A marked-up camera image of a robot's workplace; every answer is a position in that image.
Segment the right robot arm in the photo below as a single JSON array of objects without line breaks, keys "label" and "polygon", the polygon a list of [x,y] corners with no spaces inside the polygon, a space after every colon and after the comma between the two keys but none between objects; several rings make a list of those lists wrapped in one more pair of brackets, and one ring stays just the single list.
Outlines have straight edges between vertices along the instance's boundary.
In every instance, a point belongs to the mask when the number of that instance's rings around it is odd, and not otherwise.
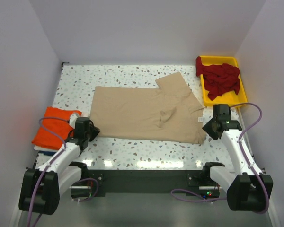
[{"label": "right robot arm", "polygon": [[231,118],[231,107],[227,104],[213,106],[213,117],[203,130],[213,140],[225,145],[234,173],[224,164],[207,162],[202,169],[201,179],[205,185],[217,183],[226,191],[226,200],[232,211],[252,211],[264,214],[269,208],[273,179],[257,166],[244,140],[245,133],[261,120],[243,129],[239,121]]}]

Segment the beige t shirt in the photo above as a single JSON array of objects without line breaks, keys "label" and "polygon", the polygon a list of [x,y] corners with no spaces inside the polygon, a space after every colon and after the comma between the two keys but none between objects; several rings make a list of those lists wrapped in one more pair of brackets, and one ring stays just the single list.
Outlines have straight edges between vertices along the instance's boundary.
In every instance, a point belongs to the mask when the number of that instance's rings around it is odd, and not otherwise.
[{"label": "beige t shirt", "polygon": [[90,118],[101,137],[203,144],[203,107],[181,73],[156,79],[158,88],[95,88]]}]

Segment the blue folded t shirt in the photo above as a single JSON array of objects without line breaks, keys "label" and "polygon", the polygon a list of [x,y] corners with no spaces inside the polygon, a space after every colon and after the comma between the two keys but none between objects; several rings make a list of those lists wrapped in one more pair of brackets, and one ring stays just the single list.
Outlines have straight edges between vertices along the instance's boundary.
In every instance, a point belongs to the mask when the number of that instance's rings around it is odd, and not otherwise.
[{"label": "blue folded t shirt", "polygon": [[55,154],[55,152],[52,151],[41,151],[41,153],[47,156],[53,156]]}]

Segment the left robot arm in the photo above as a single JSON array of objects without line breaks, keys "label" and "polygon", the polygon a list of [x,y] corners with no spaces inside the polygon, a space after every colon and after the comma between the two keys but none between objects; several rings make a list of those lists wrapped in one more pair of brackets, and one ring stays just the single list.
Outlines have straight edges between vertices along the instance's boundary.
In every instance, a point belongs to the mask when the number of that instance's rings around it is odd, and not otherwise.
[{"label": "left robot arm", "polygon": [[18,202],[21,211],[52,215],[70,186],[88,182],[87,165],[75,159],[100,130],[88,117],[78,117],[68,123],[73,125],[73,130],[62,140],[61,148],[43,165],[25,171]]}]

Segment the yellow plastic tray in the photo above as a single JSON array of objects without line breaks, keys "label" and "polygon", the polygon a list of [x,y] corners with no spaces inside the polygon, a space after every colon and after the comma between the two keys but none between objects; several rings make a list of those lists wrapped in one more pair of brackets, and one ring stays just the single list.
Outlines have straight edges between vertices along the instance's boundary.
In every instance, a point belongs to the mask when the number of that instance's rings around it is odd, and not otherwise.
[{"label": "yellow plastic tray", "polygon": [[[227,63],[229,65],[235,66],[237,68],[238,64],[234,57],[229,56],[206,56],[201,55],[202,64],[205,66],[209,65],[222,65],[223,63]],[[235,94],[234,91],[227,92],[222,96],[216,97],[213,101],[211,101],[208,97],[209,91],[204,88],[204,78],[203,75],[199,76],[201,79],[201,86],[202,86],[202,95],[203,95],[203,103],[205,106],[213,106],[215,104],[228,104],[228,105],[236,105],[239,103],[247,102],[247,96],[244,90],[244,86],[239,74],[240,79],[240,91],[238,94]]]}]

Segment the dark red t shirt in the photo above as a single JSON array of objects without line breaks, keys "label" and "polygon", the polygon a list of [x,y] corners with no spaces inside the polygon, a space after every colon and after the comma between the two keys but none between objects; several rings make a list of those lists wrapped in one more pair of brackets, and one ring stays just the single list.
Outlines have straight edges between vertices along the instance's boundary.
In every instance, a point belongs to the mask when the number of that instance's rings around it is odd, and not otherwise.
[{"label": "dark red t shirt", "polygon": [[196,76],[203,75],[204,88],[209,91],[208,97],[211,101],[230,91],[234,91],[235,94],[239,93],[239,68],[227,63],[205,66],[200,56],[196,58],[195,66]]}]

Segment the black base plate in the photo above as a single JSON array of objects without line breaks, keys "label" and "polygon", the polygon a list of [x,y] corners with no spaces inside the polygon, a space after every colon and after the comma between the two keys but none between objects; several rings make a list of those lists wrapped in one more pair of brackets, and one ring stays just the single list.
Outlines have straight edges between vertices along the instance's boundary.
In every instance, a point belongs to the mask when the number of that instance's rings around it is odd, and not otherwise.
[{"label": "black base plate", "polygon": [[170,193],[174,189],[188,190],[202,198],[218,198],[220,187],[209,178],[201,177],[201,170],[89,170],[91,180],[71,186],[72,198],[86,198],[107,193]]}]

